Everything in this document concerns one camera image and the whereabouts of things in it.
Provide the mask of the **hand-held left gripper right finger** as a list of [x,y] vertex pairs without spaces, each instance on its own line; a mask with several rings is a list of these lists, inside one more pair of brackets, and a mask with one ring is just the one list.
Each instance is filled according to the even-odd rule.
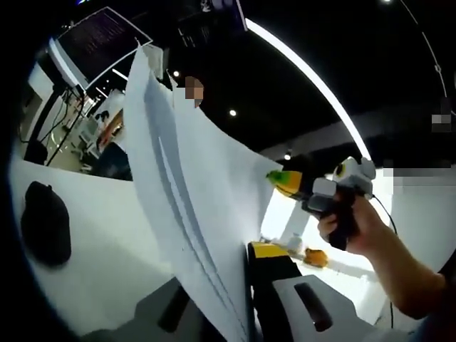
[[275,244],[247,245],[253,305],[265,341],[366,341],[371,325],[353,302],[317,276],[304,276]]

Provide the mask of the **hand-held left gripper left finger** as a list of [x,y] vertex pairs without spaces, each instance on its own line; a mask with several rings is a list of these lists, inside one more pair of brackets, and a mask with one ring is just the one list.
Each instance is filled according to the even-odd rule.
[[137,302],[133,317],[117,328],[100,328],[82,341],[230,341],[232,325],[203,311],[208,301],[172,278]]

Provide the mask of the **person's right hand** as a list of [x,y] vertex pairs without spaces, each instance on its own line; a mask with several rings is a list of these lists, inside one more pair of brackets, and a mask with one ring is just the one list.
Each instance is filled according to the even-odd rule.
[[346,251],[355,255],[368,257],[390,228],[381,220],[375,208],[365,198],[356,196],[352,205],[357,230],[348,238]]

